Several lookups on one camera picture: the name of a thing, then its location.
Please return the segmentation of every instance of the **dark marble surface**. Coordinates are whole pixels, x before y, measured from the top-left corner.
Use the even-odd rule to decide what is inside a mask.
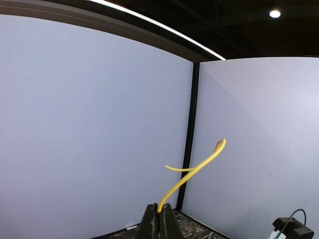
[[[205,227],[199,225],[198,223],[192,221],[184,215],[178,212],[174,213],[185,239],[225,239],[224,237],[221,237],[211,230],[206,229]],[[138,229],[136,228],[100,239],[134,239],[137,230]]]

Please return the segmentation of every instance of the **white panel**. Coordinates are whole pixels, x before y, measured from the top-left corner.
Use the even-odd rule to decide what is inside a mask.
[[[0,32],[1,239],[139,223],[180,177],[164,165],[182,165],[192,63],[40,19],[0,15]]]
[[[192,166],[227,144],[187,184],[185,213],[234,239],[262,239],[304,208],[319,231],[318,76],[317,58],[201,65]]]

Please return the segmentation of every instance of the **yellow cable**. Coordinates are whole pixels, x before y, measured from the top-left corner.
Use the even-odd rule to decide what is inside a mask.
[[[216,158],[221,151],[223,151],[224,147],[226,145],[226,140],[223,138],[221,140],[218,141],[214,152],[204,161],[202,161],[199,165],[197,165],[194,168],[188,168],[188,169],[176,169],[176,168],[172,168],[174,171],[179,172],[179,170],[183,170],[185,171],[189,171],[189,173],[187,173],[181,180],[179,180],[163,197],[163,199],[161,200],[161,202],[159,203],[159,207],[158,207],[158,213],[161,213],[161,210],[163,208],[164,203],[166,202],[166,200],[170,197],[170,195],[172,195],[181,185],[183,185],[185,182],[187,182],[192,176],[194,176],[199,170],[201,170],[203,167],[205,167],[208,163],[210,163],[214,158]]]

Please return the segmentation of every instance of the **black pole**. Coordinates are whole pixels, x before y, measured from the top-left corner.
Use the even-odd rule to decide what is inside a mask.
[[[191,156],[191,148],[193,146],[196,108],[197,108],[199,67],[200,67],[200,64],[198,62],[193,63],[193,77],[192,77],[192,83],[191,83],[190,106],[189,106],[188,126],[187,126],[187,136],[186,136],[183,168],[189,168],[189,166],[190,166],[190,156]],[[182,172],[181,178],[184,177],[186,174],[187,174],[187,172]],[[179,188],[179,191],[178,191],[177,204],[176,204],[177,211],[181,211],[181,209],[183,207],[185,192],[186,192],[186,183],[181,185],[181,187]]]

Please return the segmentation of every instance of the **curved black wire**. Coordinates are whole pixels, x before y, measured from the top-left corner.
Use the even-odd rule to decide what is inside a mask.
[[[285,229],[286,226],[288,225],[288,222],[290,221],[290,219],[291,219],[291,218],[293,217],[293,215],[294,215],[296,212],[298,212],[298,211],[302,211],[302,212],[304,213],[304,216],[305,216],[304,225],[306,225],[306,222],[307,222],[306,212],[304,211],[304,209],[301,209],[301,208],[300,208],[300,209],[297,209],[297,210],[295,210],[295,211],[291,214],[291,216],[289,217],[288,221],[286,221],[284,227],[280,230],[279,234],[275,237],[275,239],[277,239],[277,238],[280,236],[280,234],[284,231],[284,229]]]

